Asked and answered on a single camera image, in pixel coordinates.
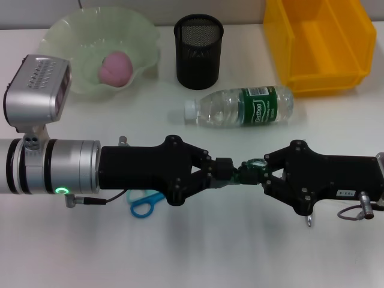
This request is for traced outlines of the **blue teal scissors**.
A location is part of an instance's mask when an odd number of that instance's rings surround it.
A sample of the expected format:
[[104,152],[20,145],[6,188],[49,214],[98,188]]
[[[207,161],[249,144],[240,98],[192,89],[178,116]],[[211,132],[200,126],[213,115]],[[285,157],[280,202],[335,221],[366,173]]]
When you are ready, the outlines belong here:
[[128,190],[127,203],[131,214],[136,218],[150,216],[156,204],[165,199],[163,193],[155,190]]

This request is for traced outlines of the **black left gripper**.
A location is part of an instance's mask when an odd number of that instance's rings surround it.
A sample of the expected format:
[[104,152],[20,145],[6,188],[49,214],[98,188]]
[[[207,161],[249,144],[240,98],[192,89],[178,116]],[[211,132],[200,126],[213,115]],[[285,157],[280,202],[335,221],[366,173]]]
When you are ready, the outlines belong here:
[[[191,174],[192,166],[200,171]],[[234,170],[231,158],[214,160],[207,150],[167,136],[154,147],[102,147],[98,183],[102,190],[156,190],[181,206],[197,193],[228,185]]]

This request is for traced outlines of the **green plastic wrapper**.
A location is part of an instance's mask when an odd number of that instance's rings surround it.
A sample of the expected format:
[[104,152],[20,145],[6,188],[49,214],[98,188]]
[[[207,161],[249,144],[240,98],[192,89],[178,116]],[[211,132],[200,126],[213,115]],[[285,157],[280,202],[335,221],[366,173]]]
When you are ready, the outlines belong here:
[[261,158],[243,161],[233,171],[230,183],[233,185],[259,185],[269,179],[267,162]]

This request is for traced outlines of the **pale green glass fruit plate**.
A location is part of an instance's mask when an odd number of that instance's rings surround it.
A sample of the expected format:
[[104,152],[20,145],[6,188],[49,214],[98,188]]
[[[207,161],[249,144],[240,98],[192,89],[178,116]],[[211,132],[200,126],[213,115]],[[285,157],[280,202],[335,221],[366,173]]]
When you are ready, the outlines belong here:
[[77,10],[46,32],[37,52],[71,64],[71,92],[81,100],[104,100],[125,90],[101,83],[98,71],[113,52],[125,53],[133,65],[128,84],[157,65],[158,29],[142,14],[124,7]]

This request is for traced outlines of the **yellow plastic bin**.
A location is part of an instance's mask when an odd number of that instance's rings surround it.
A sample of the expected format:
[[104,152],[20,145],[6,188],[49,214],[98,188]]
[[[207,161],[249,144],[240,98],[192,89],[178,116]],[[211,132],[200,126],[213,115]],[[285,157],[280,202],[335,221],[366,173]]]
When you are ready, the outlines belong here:
[[371,71],[376,29],[360,0],[266,0],[263,29],[297,97],[352,89]]

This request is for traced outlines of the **pink peach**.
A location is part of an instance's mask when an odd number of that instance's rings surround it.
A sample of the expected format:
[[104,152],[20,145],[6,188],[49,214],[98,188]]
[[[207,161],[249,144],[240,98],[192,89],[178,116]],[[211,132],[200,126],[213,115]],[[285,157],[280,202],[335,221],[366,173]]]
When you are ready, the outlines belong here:
[[133,76],[133,65],[128,55],[121,51],[109,54],[98,71],[101,83],[112,87],[125,86]]

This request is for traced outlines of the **black mesh pen cup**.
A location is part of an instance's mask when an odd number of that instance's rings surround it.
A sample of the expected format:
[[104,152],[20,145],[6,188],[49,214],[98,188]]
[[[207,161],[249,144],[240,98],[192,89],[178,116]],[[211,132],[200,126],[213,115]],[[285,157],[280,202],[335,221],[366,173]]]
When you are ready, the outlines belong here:
[[173,32],[179,83],[192,90],[214,85],[220,71],[221,22],[207,14],[191,14],[181,18]]

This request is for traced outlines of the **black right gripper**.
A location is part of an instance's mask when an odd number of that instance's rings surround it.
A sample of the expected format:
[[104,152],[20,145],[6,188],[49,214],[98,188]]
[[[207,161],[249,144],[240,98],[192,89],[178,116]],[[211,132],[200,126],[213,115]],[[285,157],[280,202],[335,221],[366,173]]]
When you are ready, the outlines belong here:
[[[321,200],[358,200],[359,193],[377,201],[384,193],[384,176],[375,157],[323,155],[304,142],[265,154],[264,193],[299,215],[312,213]],[[272,173],[283,170],[285,180]]]

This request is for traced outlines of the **clear water bottle green label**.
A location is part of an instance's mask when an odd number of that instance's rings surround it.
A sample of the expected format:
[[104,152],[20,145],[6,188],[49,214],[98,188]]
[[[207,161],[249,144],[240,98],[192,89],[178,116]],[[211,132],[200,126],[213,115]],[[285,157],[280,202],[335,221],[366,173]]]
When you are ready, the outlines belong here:
[[188,100],[184,119],[204,127],[232,128],[285,122],[293,114],[294,97],[285,86],[236,88]]

